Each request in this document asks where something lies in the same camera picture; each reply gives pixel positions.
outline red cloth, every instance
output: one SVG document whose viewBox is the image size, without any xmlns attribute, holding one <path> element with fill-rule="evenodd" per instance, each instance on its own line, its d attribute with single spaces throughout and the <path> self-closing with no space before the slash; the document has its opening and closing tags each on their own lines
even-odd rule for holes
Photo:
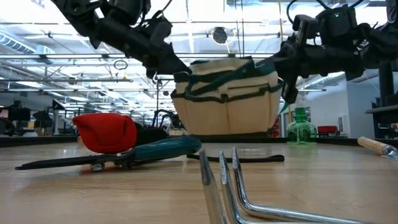
<svg viewBox="0 0 398 224">
<path fill-rule="evenodd" d="M 85 146 L 97 153 L 115 154 L 133 148 L 137 129 L 128 116 L 115 113 L 93 113 L 76 116 L 73 123 Z"/>
</svg>

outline workshop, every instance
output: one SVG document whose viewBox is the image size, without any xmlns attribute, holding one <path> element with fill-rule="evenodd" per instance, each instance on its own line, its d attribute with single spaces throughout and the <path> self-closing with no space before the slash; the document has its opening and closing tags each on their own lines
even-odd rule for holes
<svg viewBox="0 0 398 224">
<path fill-rule="evenodd" d="M 1 223 L 398 223 L 397 6 L 2 0 Z"/>
</svg>

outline table surface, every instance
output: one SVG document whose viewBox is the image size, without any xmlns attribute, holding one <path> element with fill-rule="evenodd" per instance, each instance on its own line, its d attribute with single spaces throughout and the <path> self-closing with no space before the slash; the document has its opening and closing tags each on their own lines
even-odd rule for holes
<svg viewBox="0 0 398 224">
<path fill-rule="evenodd" d="M 256 203 L 375 223 L 398 223 L 398 161 L 360 147 L 204 144 L 208 156 L 282 154 L 242 164 Z M 15 223 L 209 223 L 199 162 L 180 157 L 134 170 L 88 166 L 14 170 L 26 162 L 88 155 L 78 144 L 0 149 L 0 217 Z M 218 163 L 211 163 L 219 182 Z"/>
</svg>

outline green plastic bottle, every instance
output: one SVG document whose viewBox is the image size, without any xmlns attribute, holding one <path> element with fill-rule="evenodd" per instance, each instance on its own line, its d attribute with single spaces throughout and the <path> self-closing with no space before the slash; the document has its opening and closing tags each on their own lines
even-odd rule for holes
<svg viewBox="0 0 398 224">
<path fill-rule="evenodd" d="M 296 108 L 295 121 L 287 126 L 287 143 L 316 144 L 317 128 L 307 121 L 304 108 Z"/>
</svg>

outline beige tool bag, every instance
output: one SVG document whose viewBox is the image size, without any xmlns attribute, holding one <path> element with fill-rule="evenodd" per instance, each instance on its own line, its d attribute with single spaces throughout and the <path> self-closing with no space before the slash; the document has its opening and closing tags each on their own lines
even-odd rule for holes
<svg viewBox="0 0 398 224">
<path fill-rule="evenodd" d="M 192 135 L 265 133 L 274 125 L 282 82 L 272 63 L 226 58 L 174 75 L 171 94 L 181 122 Z"/>
</svg>

